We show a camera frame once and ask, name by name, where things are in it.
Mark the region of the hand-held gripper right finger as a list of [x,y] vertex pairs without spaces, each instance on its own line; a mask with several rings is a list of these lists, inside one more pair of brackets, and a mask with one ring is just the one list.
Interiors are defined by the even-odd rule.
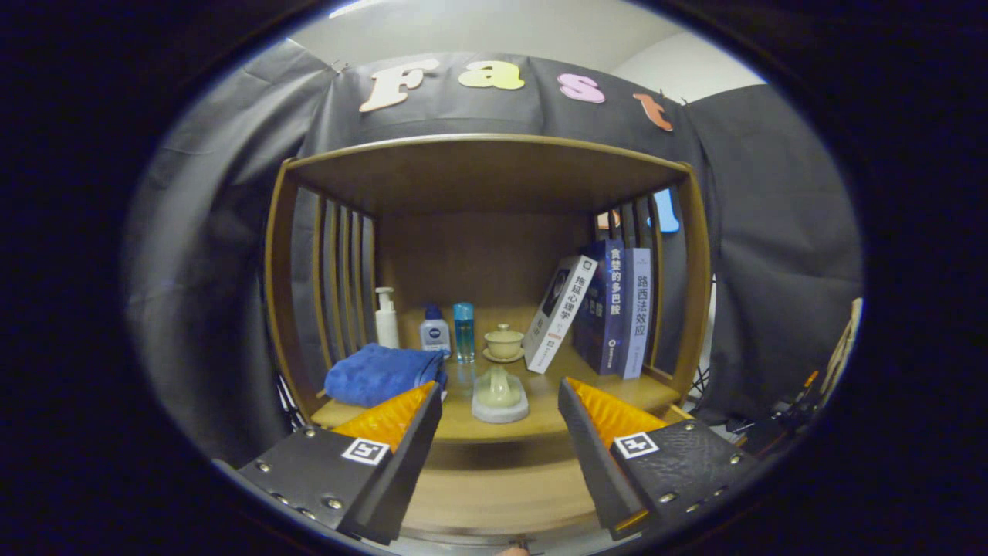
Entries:
[[694,527],[759,465],[703,422],[661,419],[574,378],[561,381],[557,400],[597,520],[614,541]]

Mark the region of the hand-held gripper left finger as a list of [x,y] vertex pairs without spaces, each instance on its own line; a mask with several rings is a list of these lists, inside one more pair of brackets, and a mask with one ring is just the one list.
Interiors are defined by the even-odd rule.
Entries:
[[342,545],[388,545],[442,417],[442,386],[427,382],[325,429],[300,427],[240,467],[215,468],[262,509]]

